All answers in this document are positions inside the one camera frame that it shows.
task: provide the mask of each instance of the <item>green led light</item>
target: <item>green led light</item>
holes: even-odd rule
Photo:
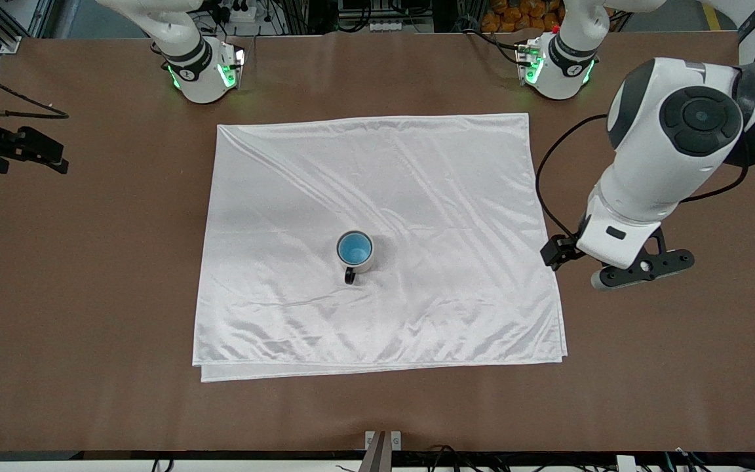
[[[170,76],[172,79],[174,79],[174,87],[176,87],[177,90],[180,89],[180,81],[176,80],[176,75],[174,75],[174,70],[168,66],[168,72],[170,72]]]
[[[226,87],[234,87],[235,86],[235,74],[231,73],[231,69],[227,66],[220,66],[218,67],[218,72],[221,73],[221,77],[223,78],[223,83]]]
[[[537,76],[540,75],[540,70],[543,69],[543,57],[537,58],[537,62],[532,65],[534,71],[526,73],[526,81],[530,84],[534,84],[537,81]]]
[[[584,85],[585,83],[587,83],[587,81],[590,80],[590,71],[593,70],[593,65],[596,65],[596,60],[591,60],[590,65],[587,66],[587,72],[585,72],[585,78],[583,81],[581,81],[582,85]]]

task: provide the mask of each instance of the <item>white satin cloth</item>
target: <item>white satin cloth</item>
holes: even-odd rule
[[[343,281],[336,241],[375,242]],[[195,320],[203,382],[566,355],[528,116],[219,126]]]

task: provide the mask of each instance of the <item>table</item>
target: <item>table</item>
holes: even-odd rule
[[[696,255],[686,274],[603,293],[596,261],[558,272],[563,364],[210,385],[191,367],[216,123],[527,111],[537,163],[606,111],[630,69],[653,56],[735,63],[734,33],[609,35],[564,102],[522,89],[479,38],[248,46],[242,90],[205,106],[170,86],[146,40],[25,40],[3,58],[0,81],[72,118],[31,122],[66,144],[67,176],[19,163],[0,176],[0,451],[341,450],[374,429],[401,430],[408,449],[755,450],[755,167],[665,223],[668,245]],[[2,106],[27,107],[0,93]],[[601,128],[546,169],[545,198],[569,224],[611,162]]]

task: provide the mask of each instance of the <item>metal frame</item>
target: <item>metal frame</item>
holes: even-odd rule
[[[300,0],[281,0],[281,8],[284,11],[284,21],[291,35],[309,35],[308,24],[305,15],[302,14]]]
[[[1,54],[16,54],[19,50],[19,42],[30,35],[19,22],[0,7],[0,48]]]
[[[390,472],[392,470],[391,436],[385,431],[373,434],[371,441],[366,440],[369,443],[369,448],[366,449],[366,456],[360,463],[360,469],[357,469],[357,472]]]

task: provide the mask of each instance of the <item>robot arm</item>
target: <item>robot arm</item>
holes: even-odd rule
[[[558,33],[544,33],[518,52],[520,77],[547,98],[563,100],[579,92],[590,78],[596,50],[608,34],[605,7],[650,12],[666,0],[568,0]]]
[[[606,264],[593,280],[602,289],[686,269],[691,254],[665,251],[660,223],[722,162],[755,165],[755,2],[707,3],[742,25],[743,65],[658,58],[626,77],[608,113],[616,158],[590,193],[579,231],[542,250],[548,266],[588,254]],[[660,254],[642,248],[652,237]]]
[[[202,0],[98,0],[151,36],[168,62],[174,86],[196,104],[209,104],[237,86],[243,50],[204,38],[188,15]]]

